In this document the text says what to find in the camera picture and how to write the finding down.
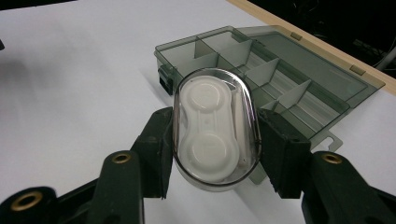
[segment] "screw hole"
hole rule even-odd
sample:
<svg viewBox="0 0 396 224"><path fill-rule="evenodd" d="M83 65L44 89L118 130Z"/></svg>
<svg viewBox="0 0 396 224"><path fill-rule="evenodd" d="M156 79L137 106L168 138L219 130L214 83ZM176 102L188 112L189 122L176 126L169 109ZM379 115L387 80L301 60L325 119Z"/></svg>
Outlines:
<svg viewBox="0 0 396 224"><path fill-rule="evenodd" d="M114 156L113 159L112 159L112 161L113 161L114 163L120 164L120 163L125 163L125 162L127 162L128 160L130 160L130 159L131 159L131 156L130 156L130 155L125 154L125 153L121 153L121 154L118 154L118 155Z"/></svg>
<svg viewBox="0 0 396 224"><path fill-rule="evenodd" d="M32 203L35 200L35 196L29 196L27 198L24 198L20 201L20 205L26 205L29 203Z"/></svg>

